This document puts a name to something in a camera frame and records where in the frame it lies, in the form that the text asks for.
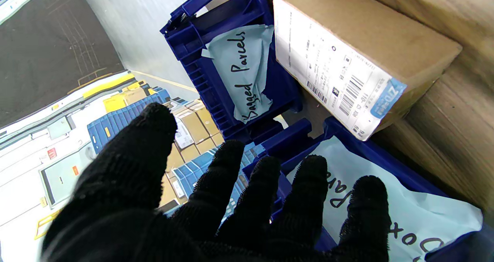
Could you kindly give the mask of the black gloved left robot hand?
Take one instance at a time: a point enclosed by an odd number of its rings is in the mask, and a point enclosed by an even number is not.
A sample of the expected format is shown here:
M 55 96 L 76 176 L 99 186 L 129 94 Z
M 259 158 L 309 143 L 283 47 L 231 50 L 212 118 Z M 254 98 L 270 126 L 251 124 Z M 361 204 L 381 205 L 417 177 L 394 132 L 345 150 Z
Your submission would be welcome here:
M 328 164 L 307 156 L 279 216 L 270 221 L 281 164 L 263 157 L 233 214 L 222 221 L 245 145 L 224 142 L 188 202 L 171 217 L 158 211 L 162 178 L 178 125 L 152 103 L 110 140 L 80 174 L 51 223 L 41 262 L 388 262 L 391 220 L 384 183 L 353 186 L 339 244 L 315 249 L 328 193 Z

